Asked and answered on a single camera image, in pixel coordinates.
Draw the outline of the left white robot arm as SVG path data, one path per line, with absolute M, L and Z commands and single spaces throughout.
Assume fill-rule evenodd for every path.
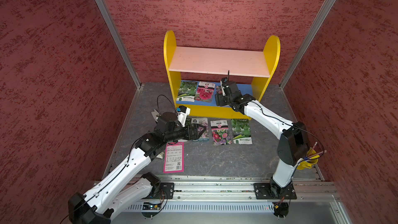
M 72 224 L 110 224 L 129 205 L 149 196 L 166 199 L 161 181 L 146 173 L 131 186 L 128 183 L 149 165 L 168 144 L 179 140 L 198 140 L 207 128 L 202 124 L 184 125 L 187 114 L 166 112 L 157 118 L 152 132 L 138 138 L 127 157 L 102 181 L 84 194 L 68 200 L 67 218 Z

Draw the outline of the corner aluminium post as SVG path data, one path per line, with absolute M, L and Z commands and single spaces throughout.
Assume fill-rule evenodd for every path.
M 300 47 L 298 48 L 291 64 L 289 65 L 287 71 L 285 72 L 279 87 L 281 90 L 284 90 L 286 87 L 289 79 L 293 75 L 293 72 L 299 65 L 301 59 L 304 57 L 307 49 L 309 48 L 310 44 L 312 43 L 313 39 L 315 38 L 316 34 L 318 33 L 319 29 L 323 25 L 326 17 L 328 16 L 329 12 L 331 11 L 333 5 L 335 4 L 336 0 L 324 0 L 322 3 L 315 19 L 313 20 L 311 27 L 309 28 L 304 40 L 302 41 Z
M 100 11 L 100 13 L 101 13 L 101 15 L 102 15 L 107 27 L 108 27 L 108 29 L 109 29 L 109 32 L 110 32 L 111 36 L 112 36 L 112 38 L 113 38 L 113 40 L 114 40 L 114 42 L 115 42 L 115 44 L 116 44 L 116 46 L 117 46 L 117 48 L 119 50 L 119 53 L 122 56 L 122 59 L 123 59 L 125 65 L 127 67 L 127 70 L 129 72 L 131 78 L 134 81 L 135 86 L 137 88 L 140 88 L 142 86 L 142 82 L 139 79 L 139 76 L 138 76 L 138 74 L 137 74 L 137 72 L 136 72 L 136 70 L 135 70 L 135 68 L 133 66 L 133 63 L 132 63 L 132 61 L 130 59 L 128 51 L 127 51 L 127 49 L 126 49 L 126 47 L 125 47 L 125 45 L 123 43 L 123 40 L 122 40 L 122 38 L 121 38 L 121 36 L 119 34 L 119 31 L 117 30 L 117 27 L 116 27 L 116 25 L 114 23 L 114 20 L 113 20 L 113 18 L 111 16 L 111 13 L 110 13 L 108 7 L 106 5 L 105 0 L 95 0 L 95 2 L 96 2 L 97 6 L 98 6 L 98 9 L 99 9 L 99 11 Z

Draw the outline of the yellow pencil cup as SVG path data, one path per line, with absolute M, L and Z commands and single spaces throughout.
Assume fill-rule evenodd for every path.
M 318 163 L 319 159 L 326 154 L 326 150 L 322 147 L 319 151 L 316 150 L 318 144 L 320 143 L 316 142 L 311 146 L 304 158 L 297 162 L 297 170 L 313 168 Z

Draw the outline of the silver stapler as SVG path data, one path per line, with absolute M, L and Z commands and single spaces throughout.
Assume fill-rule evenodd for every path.
M 155 122 L 158 122 L 158 118 L 160 117 L 160 113 L 157 110 L 153 110 L 151 112 L 151 115 L 152 115 L 153 119 L 155 120 Z M 164 159 L 164 157 L 165 157 L 165 151 L 162 151 L 161 153 L 159 153 L 157 155 L 158 159 Z

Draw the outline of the purple flower seed bag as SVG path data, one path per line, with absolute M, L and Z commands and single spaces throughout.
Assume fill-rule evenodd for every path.
M 208 127 L 208 119 L 207 118 L 192 118 L 191 123 L 198 124 L 198 132 L 202 135 L 197 139 L 198 142 L 207 142 L 209 141 L 209 127 Z

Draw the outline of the green gourd bag lower shelf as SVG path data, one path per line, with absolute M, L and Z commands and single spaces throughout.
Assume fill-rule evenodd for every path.
M 176 101 L 194 102 L 198 88 L 198 82 L 182 81 L 178 90 Z

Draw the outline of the right corner aluminium post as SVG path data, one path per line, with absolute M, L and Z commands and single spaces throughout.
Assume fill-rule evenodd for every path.
M 284 90 L 286 87 L 289 79 L 293 75 L 293 72 L 299 65 L 301 59 L 304 57 L 307 49 L 309 48 L 310 44 L 312 43 L 313 39 L 315 38 L 316 34 L 318 33 L 319 29 L 323 25 L 326 17 L 328 16 L 329 12 L 331 11 L 333 5 L 335 4 L 336 0 L 324 0 L 322 3 L 315 19 L 313 20 L 311 27 L 309 28 L 304 40 L 302 41 L 300 47 L 298 48 L 291 64 L 289 65 L 287 71 L 285 72 L 279 87 L 281 90 Z

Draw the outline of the mixed flower seed bag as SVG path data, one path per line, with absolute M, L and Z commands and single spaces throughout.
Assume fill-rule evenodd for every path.
M 216 87 L 216 95 L 223 95 L 222 87 L 221 87 L 221 86 L 217 86 L 217 87 Z

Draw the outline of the yellow wooden shelf unit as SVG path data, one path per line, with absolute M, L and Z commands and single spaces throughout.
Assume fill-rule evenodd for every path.
M 191 115 L 207 118 L 245 119 L 246 116 L 229 106 L 219 107 L 213 95 L 212 102 L 176 101 L 181 73 L 203 74 L 204 82 L 220 84 L 227 76 L 251 77 L 250 84 L 238 84 L 242 94 L 250 94 L 260 101 L 274 75 L 280 58 L 279 37 L 270 36 L 263 51 L 245 51 L 213 48 L 180 47 L 173 31 L 165 34 L 163 53 L 166 72 L 176 107 L 184 105 Z

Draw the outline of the red dahlia seed bag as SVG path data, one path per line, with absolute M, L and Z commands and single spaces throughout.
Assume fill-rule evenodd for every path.
M 194 96 L 195 101 L 211 103 L 216 84 L 209 82 L 199 82 Z

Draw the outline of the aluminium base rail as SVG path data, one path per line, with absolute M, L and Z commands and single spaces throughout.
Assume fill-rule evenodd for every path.
M 256 201 L 255 183 L 267 183 L 261 177 L 215 177 L 158 175 L 163 183 L 174 184 L 173 201 Z M 333 182 L 319 179 L 293 181 L 296 199 L 292 202 L 342 202 Z

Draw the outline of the pink zinnia seed bag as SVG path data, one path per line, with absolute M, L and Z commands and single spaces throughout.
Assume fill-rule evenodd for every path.
M 230 128 L 227 120 L 212 120 L 210 122 L 210 127 L 214 145 L 219 146 L 232 144 L 232 137 L 230 135 Z

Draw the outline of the pink back-side seed bag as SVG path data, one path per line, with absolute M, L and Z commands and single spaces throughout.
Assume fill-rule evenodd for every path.
M 184 171 L 184 143 L 167 145 L 164 157 L 164 173 L 178 173 Z

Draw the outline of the large green gourd seed bag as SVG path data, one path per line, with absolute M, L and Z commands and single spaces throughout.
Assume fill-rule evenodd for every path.
M 191 118 L 187 117 L 186 120 L 185 120 L 185 123 L 184 123 L 184 127 L 186 128 L 190 124 L 191 124 Z M 188 141 L 189 141 L 188 139 L 180 139 L 180 140 L 178 140 L 178 142 L 182 142 L 182 143 L 185 143 L 185 142 L 188 142 Z

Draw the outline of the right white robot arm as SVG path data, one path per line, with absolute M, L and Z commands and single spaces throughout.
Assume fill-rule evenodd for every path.
M 232 110 L 254 119 L 279 140 L 279 162 L 269 181 L 269 193 L 274 198 L 282 197 L 292 183 L 297 166 L 309 151 L 306 126 L 277 115 L 250 94 L 243 95 L 236 82 L 225 77 L 220 83 L 222 93 L 215 96 L 217 106 L 228 105 Z

